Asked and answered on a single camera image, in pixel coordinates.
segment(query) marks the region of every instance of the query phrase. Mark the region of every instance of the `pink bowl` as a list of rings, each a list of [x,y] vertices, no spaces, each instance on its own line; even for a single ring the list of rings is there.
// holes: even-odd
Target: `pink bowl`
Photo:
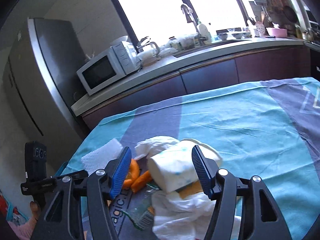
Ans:
[[[277,38],[288,37],[288,31],[286,29],[266,28],[270,36],[276,36]]]

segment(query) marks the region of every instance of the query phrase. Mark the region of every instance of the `countertop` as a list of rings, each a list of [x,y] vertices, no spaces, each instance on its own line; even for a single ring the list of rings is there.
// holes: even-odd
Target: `countertop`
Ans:
[[[194,65],[198,62],[206,61],[213,58],[223,57],[230,54],[235,54],[242,51],[262,49],[279,46],[297,46],[306,45],[312,49],[320,50],[320,46],[314,43],[304,42],[300,39],[283,39],[283,38],[252,38],[249,40],[239,41],[235,43],[216,46],[213,48],[203,49],[182,57],[168,56],[155,64],[142,68],[140,71],[135,72],[118,82],[106,87],[100,92],[89,96],[86,94],[76,103],[73,104],[71,109],[76,116],[81,115],[87,110],[95,107],[96,105],[126,91],[130,88],[136,87],[149,80],[163,76],[167,73],[178,71],[186,66]]]

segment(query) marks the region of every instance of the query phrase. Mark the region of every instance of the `refrigerator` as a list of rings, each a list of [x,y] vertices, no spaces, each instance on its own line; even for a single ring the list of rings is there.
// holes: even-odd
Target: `refrigerator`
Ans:
[[[30,140],[47,146],[47,162],[58,169],[89,129],[71,106],[86,94],[76,71],[85,55],[69,21],[27,19],[4,69],[9,105]]]

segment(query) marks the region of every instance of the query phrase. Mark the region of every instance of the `carrot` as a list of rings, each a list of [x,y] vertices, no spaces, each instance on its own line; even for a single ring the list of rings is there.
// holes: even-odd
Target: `carrot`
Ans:
[[[152,181],[150,171],[146,171],[139,178],[137,178],[136,181],[131,185],[132,192],[137,193],[150,181]]]
[[[139,174],[140,174],[140,168],[139,168],[138,163],[134,159],[131,159],[129,172],[128,172],[126,179],[123,182],[122,188],[123,189],[130,188],[130,186],[139,177]]]

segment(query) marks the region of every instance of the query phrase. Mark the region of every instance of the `microwave knob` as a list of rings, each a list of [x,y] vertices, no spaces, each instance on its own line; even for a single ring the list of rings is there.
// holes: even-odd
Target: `microwave knob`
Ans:
[[[129,64],[129,60],[127,58],[125,58],[124,60],[122,60],[122,64],[123,65],[128,65]]]
[[[117,52],[117,54],[118,54],[120,57],[122,57],[122,56],[125,54],[124,49],[119,49],[118,52]]]

